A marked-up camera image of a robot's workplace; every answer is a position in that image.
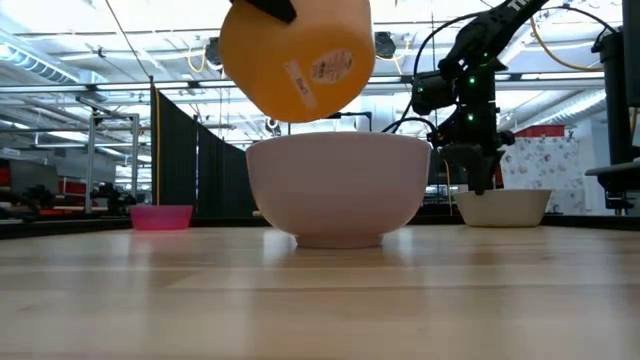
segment black curtain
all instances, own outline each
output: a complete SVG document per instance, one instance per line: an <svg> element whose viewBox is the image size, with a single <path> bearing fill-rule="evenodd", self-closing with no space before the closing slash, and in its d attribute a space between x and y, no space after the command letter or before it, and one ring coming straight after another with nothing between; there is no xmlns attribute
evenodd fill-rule
<svg viewBox="0 0 640 360"><path fill-rule="evenodd" d="M171 100L151 89L153 203L196 203L196 123Z"/></svg>
<svg viewBox="0 0 640 360"><path fill-rule="evenodd" d="M200 218L249 218L255 203L244 151L198 126L198 209Z"/></svg>

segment sticker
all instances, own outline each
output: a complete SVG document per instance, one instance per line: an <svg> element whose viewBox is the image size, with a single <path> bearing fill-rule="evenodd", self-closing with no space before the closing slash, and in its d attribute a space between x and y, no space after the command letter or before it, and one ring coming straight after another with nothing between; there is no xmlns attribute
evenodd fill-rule
<svg viewBox="0 0 640 360"><path fill-rule="evenodd" d="M307 83L307 80L302 76L302 71L300 70L298 62L295 60L286 62L284 64L284 68L289 73L289 77L291 78L291 81L293 81L298 93L300 93L300 97L307 106L307 109L313 109L318 106L316 98L313 96L313 92L311 92L311 88L309 87L309 83Z"/></svg>
<svg viewBox="0 0 640 360"><path fill-rule="evenodd" d="M320 84L335 84L349 75L353 68L351 51L333 50L313 63L311 79Z"/></svg>

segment table surface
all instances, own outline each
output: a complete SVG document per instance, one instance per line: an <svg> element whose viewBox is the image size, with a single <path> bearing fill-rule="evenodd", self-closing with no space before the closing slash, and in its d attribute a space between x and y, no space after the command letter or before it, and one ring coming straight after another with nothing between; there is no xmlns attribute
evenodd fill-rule
<svg viewBox="0 0 640 360"><path fill-rule="evenodd" d="M0 359L640 359L640 233L408 227L0 241Z"/></svg>

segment yellow container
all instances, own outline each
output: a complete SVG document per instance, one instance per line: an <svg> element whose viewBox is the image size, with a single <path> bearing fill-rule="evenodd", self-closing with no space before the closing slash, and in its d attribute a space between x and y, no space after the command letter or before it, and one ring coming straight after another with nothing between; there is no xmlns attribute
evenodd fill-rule
<svg viewBox="0 0 640 360"><path fill-rule="evenodd" d="M265 113L303 123L340 111L375 65L368 0L291 0L287 24L235 0L220 34L226 74Z"/></svg>

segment white bowl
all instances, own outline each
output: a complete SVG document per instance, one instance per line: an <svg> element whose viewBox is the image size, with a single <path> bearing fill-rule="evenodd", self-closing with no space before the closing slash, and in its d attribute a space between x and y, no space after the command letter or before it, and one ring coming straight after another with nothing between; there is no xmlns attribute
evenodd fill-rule
<svg viewBox="0 0 640 360"><path fill-rule="evenodd" d="M535 227L544 217L551 190L489 190L455 194L464 222L475 227Z"/></svg>
<svg viewBox="0 0 640 360"><path fill-rule="evenodd" d="M299 246L379 246L415 216L431 147L406 136L315 133L262 141L247 150L261 214Z"/></svg>

